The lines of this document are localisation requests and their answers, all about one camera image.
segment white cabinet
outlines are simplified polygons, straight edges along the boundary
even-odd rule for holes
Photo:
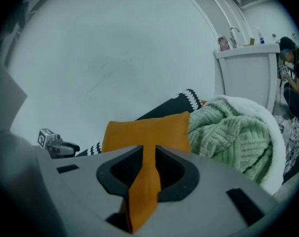
[[[223,75],[225,94],[244,97],[272,111],[277,88],[278,44],[214,51]]]

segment black slot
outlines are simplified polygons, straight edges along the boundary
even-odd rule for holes
[[[156,146],[155,159],[161,185],[158,202],[181,201],[198,185],[200,173],[190,161],[161,146]]]
[[[113,226],[120,228],[121,230],[124,230],[128,233],[130,232],[127,217],[123,213],[114,213],[110,215],[106,221]]]
[[[250,198],[240,189],[231,189],[226,192],[232,202],[235,204],[239,213],[243,216],[248,226],[261,219],[264,214],[250,200]]]
[[[76,145],[74,143],[70,143],[70,142],[62,142],[62,146],[66,146],[66,147],[70,147],[74,149],[74,153],[79,152],[80,151],[80,147],[79,145]]]
[[[67,166],[63,166],[63,167],[58,167],[57,172],[59,172],[60,174],[65,173],[65,172],[69,172],[75,169],[78,169],[79,167],[75,164],[72,165],[67,165]]]
[[[106,161],[97,169],[97,179],[109,194],[127,200],[128,189],[143,165],[143,146],[138,146],[121,156]]]

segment gray surface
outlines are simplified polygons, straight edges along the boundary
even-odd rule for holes
[[[226,194],[226,191],[234,188],[242,188],[263,213],[268,213],[277,204],[257,184],[235,169],[209,158],[178,150],[173,152],[198,167],[199,184],[182,201],[159,203],[156,211],[138,231],[140,236],[221,237],[247,228]]]
[[[0,60],[0,130],[10,129],[26,98]]]
[[[118,212],[121,198],[109,195],[99,184],[96,171],[105,161],[126,152],[116,151],[89,157],[55,159],[56,167],[76,164],[79,169],[63,173],[60,179],[86,208],[105,219]],[[150,236],[227,236],[247,228],[226,191],[242,188],[263,213],[268,213],[277,203],[257,184],[235,169],[208,158],[174,150],[192,161],[199,169],[200,181],[195,190],[179,202],[159,203],[156,211],[137,234]]]
[[[56,170],[57,166],[76,163],[81,167],[73,170],[73,173],[83,171],[89,174],[85,176],[86,180],[96,180],[98,165],[127,150],[129,149],[96,156],[52,160],[46,150],[32,147],[27,141],[10,133],[0,133],[0,184],[45,235],[129,236],[105,222],[99,216],[100,211],[95,211],[92,205],[83,201],[90,196],[87,194],[89,188],[84,187],[82,195],[77,196],[76,189],[83,184],[76,180],[88,186],[92,182],[79,180],[66,175],[67,173],[59,174]],[[280,207],[275,206],[274,199],[234,169],[193,154],[176,154],[199,164],[200,183],[184,201],[160,203],[149,221],[137,232],[138,236],[218,237],[243,230],[242,236],[250,237],[275,219],[277,214],[273,212],[278,212]],[[91,164],[88,170],[84,168],[84,159],[94,162],[86,162]],[[230,200],[220,194],[227,189],[240,187],[263,212],[271,211],[267,217],[247,229]],[[110,201],[108,197],[94,195],[93,203],[106,204]]]

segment white wall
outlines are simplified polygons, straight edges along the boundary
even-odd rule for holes
[[[229,40],[230,25],[222,12],[221,8],[218,6],[215,0],[195,0],[196,3],[201,7],[203,12],[206,14],[210,23],[213,25],[217,35],[215,36],[215,42],[217,43],[217,38],[219,35],[226,36]],[[214,58],[215,64],[215,95],[224,95],[224,81],[222,76],[222,71],[219,61]]]
[[[236,42],[239,44],[249,44],[251,32],[238,6],[232,0],[215,1],[224,13],[230,27],[235,26],[240,30],[240,32],[233,30]]]
[[[29,6],[28,6],[28,12],[30,12],[34,6],[40,2],[41,0],[23,0],[23,2],[28,2]],[[19,30],[20,26],[18,23],[16,23],[16,26],[14,27],[13,31],[11,34],[8,34],[2,41],[1,47],[0,47],[0,58],[3,62],[3,64],[5,63],[5,60],[7,58],[7,55],[10,49],[10,46],[12,44],[13,41],[15,41],[15,36],[17,34],[17,31]]]
[[[278,1],[261,3],[242,10],[255,37],[260,43],[256,27],[259,27],[266,43],[275,43],[283,36],[294,40],[299,46],[299,30],[292,17]]]
[[[215,94],[215,32],[194,0],[48,0],[8,70],[27,93],[12,131],[82,149],[110,120],[135,120],[187,88]]]
[[[195,0],[210,19],[215,30],[221,36],[230,37],[230,25],[215,0]]]

